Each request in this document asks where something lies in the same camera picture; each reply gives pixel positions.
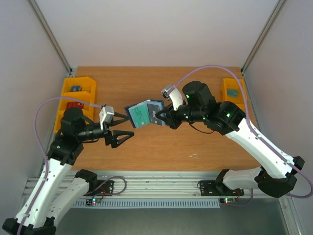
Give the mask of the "blue card holder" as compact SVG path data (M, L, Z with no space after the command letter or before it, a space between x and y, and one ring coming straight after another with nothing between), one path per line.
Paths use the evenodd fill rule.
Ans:
M164 101L158 99L148 99L124 107L134 129L148 124L165 126L166 123L156 117L156 113L164 108Z

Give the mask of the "teal credit card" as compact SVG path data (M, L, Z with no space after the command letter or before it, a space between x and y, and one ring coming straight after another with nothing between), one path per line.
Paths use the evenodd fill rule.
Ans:
M128 109L135 128L150 124L149 113L146 104L137 104Z

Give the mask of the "black VIP credit card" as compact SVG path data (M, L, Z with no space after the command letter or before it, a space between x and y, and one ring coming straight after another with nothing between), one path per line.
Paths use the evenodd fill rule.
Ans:
M156 113L162 109L162 104L155 101L148 101L147 103L149 119L151 124L163 126L161 120L156 117Z

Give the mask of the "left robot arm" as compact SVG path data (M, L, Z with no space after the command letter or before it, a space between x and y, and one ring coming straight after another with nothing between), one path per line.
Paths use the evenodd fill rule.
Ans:
M3 230L10 235L53 235L75 201L98 191L97 174L81 169L69 187L55 196L85 143L104 139L105 145L117 148L134 136L130 131L110 131L110 127L129 120L128 116L116 113L112 106L103 106L99 119L99 123L93 122L77 107L65 110L61 128L45 154L42 173L31 195L15 217L5 220Z

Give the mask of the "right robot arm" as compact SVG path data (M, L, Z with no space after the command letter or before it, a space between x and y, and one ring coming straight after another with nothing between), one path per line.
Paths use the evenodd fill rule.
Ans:
M156 117L171 129L177 129L183 122L190 125L202 122L212 131L236 142L260 163L259 167L248 170L223 169L215 180L219 193L258 188L268 196L279 198L294 189L295 175L305 161L283 153L249 122L236 104L217 102L209 87L200 81L187 83L182 92L169 85L161 93L171 104Z

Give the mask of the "red card in bin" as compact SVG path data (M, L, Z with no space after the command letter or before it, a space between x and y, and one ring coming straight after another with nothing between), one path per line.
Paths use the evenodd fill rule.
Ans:
M80 108L83 109L84 108L84 103L81 102L68 102L66 105L66 109L69 108Z

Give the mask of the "blue card in bin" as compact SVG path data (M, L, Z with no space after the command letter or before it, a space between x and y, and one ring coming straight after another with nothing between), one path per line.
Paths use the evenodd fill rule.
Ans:
M81 90L81 86L72 86L70 92L80 92Z

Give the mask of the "yellow bin middle left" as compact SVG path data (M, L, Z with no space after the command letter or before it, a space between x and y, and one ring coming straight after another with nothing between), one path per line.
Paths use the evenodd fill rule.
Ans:
M92 95L89 92L67 92L67 93L63 93L61 96L66 96L66 97L71 97L71 98L75 98L78 99L80 101L76 101L76 100L69 100L69 99L61 99L59 101L59 105L58 105L58 112L63 114L65 110L69 109L69 108L80 108L83 110L83 113L85 116L89 116L89 118L91 118L91 116L93 116L94 113L94 107L87 105L82 101L88 102L88 103L93 103L95 101L95 96Z

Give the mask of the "yellow bin far left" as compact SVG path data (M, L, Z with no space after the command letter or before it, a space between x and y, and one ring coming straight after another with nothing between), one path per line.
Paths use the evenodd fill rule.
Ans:
M97 82L90 77L72 77L65 78L61 95L72 92L87 92L95 95Z

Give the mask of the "yellow bin near left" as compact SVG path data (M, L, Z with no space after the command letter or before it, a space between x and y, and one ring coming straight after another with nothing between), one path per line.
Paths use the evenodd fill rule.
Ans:
M53 129L54 133L57 133L61 128L61 119L64 115L64 112L65 110L60 110L57 112L55 123L54 123L54 129Z

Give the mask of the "yellow bin right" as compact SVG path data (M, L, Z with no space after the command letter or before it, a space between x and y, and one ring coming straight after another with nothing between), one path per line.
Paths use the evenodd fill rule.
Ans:
M222 101L235 103L240 109L245 111L246 106L244 100L247 101L247 93L244 80L239 79L239 81L243 87L244 96L242 95L239 85L234 78L224 78L221 86Z

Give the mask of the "left controller board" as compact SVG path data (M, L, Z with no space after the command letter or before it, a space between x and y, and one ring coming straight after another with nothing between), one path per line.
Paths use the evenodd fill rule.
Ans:
M86 200L86 206L94 206L96 204L101 203L102 199L100 198L92 198L92 199L87 199Z

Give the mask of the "controller board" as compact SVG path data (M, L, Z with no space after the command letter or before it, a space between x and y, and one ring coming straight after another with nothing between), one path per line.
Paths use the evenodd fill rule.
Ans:
M101 203L102 199L100 198L92 198L92 199L87 199L86 200L86 206L94 206L96 204Z
M236 198L220 198L221 204L235 203L236 201L237 201Z

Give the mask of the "right controller board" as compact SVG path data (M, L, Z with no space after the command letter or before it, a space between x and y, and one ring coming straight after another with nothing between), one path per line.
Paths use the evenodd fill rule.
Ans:
M220 198L221 204L235 203L236 201L237 201L236 198Z

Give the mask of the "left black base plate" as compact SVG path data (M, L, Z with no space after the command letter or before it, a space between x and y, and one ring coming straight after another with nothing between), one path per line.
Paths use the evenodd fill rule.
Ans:
M88 192L84 194L84 196L102 196L103 194L105 196L110 196L114 190L114 180L109 180L105 183L103 182L104 180L98 180L97 187L100 187L93 192Z

